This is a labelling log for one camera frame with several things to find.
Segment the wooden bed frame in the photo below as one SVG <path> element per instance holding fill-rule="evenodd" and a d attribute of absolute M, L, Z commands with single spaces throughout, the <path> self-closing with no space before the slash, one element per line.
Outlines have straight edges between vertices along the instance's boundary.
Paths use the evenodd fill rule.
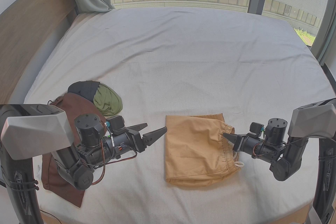
<path fill-rule="evenodd" d="M 0 14 L 0 104 L 7 104 L 37 50 L 75 0 L 16 0 Z"/>

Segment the green cloth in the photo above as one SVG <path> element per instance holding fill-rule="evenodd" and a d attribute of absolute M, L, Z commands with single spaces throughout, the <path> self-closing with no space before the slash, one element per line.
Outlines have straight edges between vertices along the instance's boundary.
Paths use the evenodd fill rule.
<path fill-rule="evenodd" d="M 96 94 L 93 97 L 93 103 L 106 117 L 116 115 L 123 109 L 120 96 L 103 83 L 100 83 L 98 86 Z"/>

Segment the bed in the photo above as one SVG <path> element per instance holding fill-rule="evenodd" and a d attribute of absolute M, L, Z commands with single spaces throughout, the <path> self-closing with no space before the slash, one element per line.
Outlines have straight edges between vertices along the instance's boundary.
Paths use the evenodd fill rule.
<path fill-rule="evenodd" d="M 293 109 L 335 96 L 286 21 L 202 8 L 79 15 L 25 103 L 46 103 L 84 80 L 111 86 L 123 100 L 125 124 L 148 122 L 148 131 L 164 126 L 166 115 L 223 113 L 243 134 L 252 121 L 289 121 Z M 103 181 L 86 191 L 81 208 L 42 185 L 37 195 L 41 209 L 68 223 L 270 223 L 313 200 L 317 156 L 318 141 L 311 139 L 300 170 L 279 182 L 269 164 L 242 153 L 241 171 L 188 189 L 165 182 L 160 139 L 136 159 L 108 167 Z M 34 159 L 38 179 L 41 159 Z"/>

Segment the brown garment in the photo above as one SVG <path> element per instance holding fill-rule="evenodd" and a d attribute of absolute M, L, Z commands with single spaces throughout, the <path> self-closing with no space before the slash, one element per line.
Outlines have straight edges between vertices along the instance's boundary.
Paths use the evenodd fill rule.
<path fill-rule="evenodd" d="M 166 181 L 185 187 L 209 186 L 240 168 L 222 133 L 234 133 L 223 115 L 166 116 Z"/>
<path fill-rule="evenodd" d="M 75 145 L 80 143 L 79 135 L 74 123 L 75 118 L 82 114 L 94 113 L 100 117 L 102 122 L 106 121 L 105 117 L 98 111 L 92 102 L 75 93 L 65 93 L 64 96 L 58 97 L 51 104 L 66 112 L 75 137 L 73 142 Z M 61 178 L 61 176 L 58 174 L 56 162 L 51 153 L 44 154 L 42 156 L 41 180 L 44 189 L 52 191 L 77 207 L 81 207 L 84 190 L 76 189 L 63 178 Z"/>

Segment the clothing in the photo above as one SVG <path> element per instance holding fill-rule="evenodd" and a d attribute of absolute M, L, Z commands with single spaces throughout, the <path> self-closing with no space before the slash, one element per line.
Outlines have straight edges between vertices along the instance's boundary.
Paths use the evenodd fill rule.
<path fill-rule="evenodd" d="M 97 114 L 100 121 L 105 122 L 105 117 L 98 111 L 93 103 L 75 93 L 65 93 L 51 103 L 66 112 L 75 140 L 74 144 L 80 143 L 79 135 L 75 127 L 74 119 L 86 113 Z M 78 190 L 65 181 L 57 171 L 56 162 L 51 153 L 42 156 L 42 184 L 47 190 L 52 191 L 63 199 L 81 207 L 84 196 L 83 190 Z"/>
<path fill-rule="evenodd" d="M 114 116 L 123 109 L 120 96 L 103 83 L 98 86 L 93 103 L 106 117 Z"/>
<path fill-rule="evenodd" d="M 240 167 L 222 133 L 234 133 L 223 115 L 166 116 L 166 181 L 201 187 L 224 180 Z"/>
<path fill-rule="evenodd" d="M 92 80 L 78 81 L 69 86 L 68 92 L 76 93 L 93 103 L 99 84 L 100 82 Z"/>

